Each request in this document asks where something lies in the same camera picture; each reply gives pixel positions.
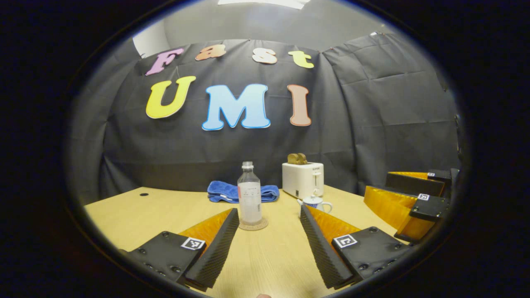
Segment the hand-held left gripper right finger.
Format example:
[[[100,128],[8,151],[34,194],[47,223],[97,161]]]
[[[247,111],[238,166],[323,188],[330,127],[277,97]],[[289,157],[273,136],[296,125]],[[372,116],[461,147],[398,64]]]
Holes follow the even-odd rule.
[[[307,205],[300,221],[324,285],[335,290],[377,275],[412,248],[376,226],[359,229]]]

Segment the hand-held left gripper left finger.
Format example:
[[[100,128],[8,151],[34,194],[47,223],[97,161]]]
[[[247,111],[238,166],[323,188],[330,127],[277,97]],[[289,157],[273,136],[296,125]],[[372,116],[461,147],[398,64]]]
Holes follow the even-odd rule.
[[[182,232],[162,231],[121,253],[173,283],[206,291],[222,271],[239,225],[238,209],[229,208]]]

